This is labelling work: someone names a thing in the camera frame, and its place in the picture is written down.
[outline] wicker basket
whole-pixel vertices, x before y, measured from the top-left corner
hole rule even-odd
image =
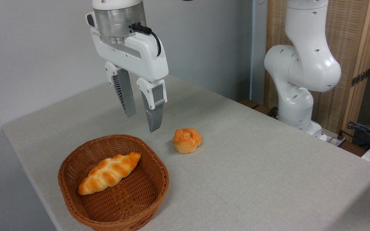
[[[80,196],[77,189],[89,171],[106,158],[141,153],[138,165],[117,185]],[[168,191],[165,165],[141,139],[110,135],[84,143],[62,163],[58,183],[65,204],[79,222],[96,231],[133,231],[144,227],[156,214]]]

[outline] robotic gripper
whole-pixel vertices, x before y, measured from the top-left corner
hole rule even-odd
[[[161,126],[167,102],[164,77],[168,75],[165,50],[159,38],[146,27],[142,0],[93,0],[94,11],[86,15],[100,57],[104,58],[110,85],[114,86],[127,117],[136,114],[129,79],[139,76],[149,130]]]

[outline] table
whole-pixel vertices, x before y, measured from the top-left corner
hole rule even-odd
[[[143,231],[370,230],[370,162],[174,76],[166,88],[163,124],[153,133],[139,90],[137,114],[126,118],[109,85],[3,127],[57,230],[91,230],[66,209],[62,161],[114,133],[144,140],[169,172],[167,196]],[[184,127],[203,136],[186,155],[172,145]]]

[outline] bread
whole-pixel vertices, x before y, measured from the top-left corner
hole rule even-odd
[[[178,129],[172,141],[175,150],[182,154],[191,153],[201,144],[202,135],[193,128]]]
[[[137,166],[141,154],[131,152],[128,155],[116,155],[101,161],[97,167],[91,169],[78,187],[80,195],[92,194],[105,190],[107,187],[115,186],[127,177]]]

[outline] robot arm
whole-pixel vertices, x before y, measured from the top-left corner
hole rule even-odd
[[[285,32],[294,47],[274,46],[265,56],[278,92],[278,119],[318,138],[322,128],[311,121],[313,98],[308,90],[327,92],[341,75],[326,42],[327,8],[328,0],[288,0]]]
[[[110,85],[128,117],[136,114],[129,72],[139,76],[151,132],[162,122],[167,102],[165,81],[168,75],[165,50],[150,28],[146,27],[142,0],[93,0],[94,11],[86,15],[98,54],[107,62]]]
[[[340,79],[341,69],[329,51],[325,37],[328,0],[288,0],[285,33],[295,56],[288,80],[308,90],[328,92]]]

